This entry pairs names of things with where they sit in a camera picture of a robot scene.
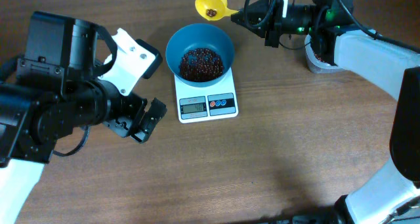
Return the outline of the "yellow measuring scoop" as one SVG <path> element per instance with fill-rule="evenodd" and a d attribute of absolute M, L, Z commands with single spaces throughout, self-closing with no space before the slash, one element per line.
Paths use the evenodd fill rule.
<path fill-rule="evenodd" d="M 198 14 L 208 21 L 218 21 L 238 13 L 228 8 L 227 0 L 195 0 Z"/>

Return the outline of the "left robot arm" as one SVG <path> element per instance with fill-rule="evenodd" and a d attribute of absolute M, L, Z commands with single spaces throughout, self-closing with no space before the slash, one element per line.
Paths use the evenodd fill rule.
<path fill-rule="evenodd" d="M 36 11 L 26 50 L 1 67 L 1 222 L 14 223 L 59 139 L 102 124 L 145 143 L 167 112 L 133 92 L 161 53 L 125 30 Z"/>

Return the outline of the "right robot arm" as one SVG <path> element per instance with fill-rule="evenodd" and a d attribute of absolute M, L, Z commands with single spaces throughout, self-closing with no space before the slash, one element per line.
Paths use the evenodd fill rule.
<path fill-rule="evenodd" d="M 328 212 L 298 215 L 292 223 L 390 223 L 419 203 L 419 49 L 364 27 L 353 9 L 353 0 L 246 0 L 230 16 L 270 47 L 279 47 L 283 34 L 305 35 L 308 53 L 358 74 L 397 102 L 389 161 Z"/>

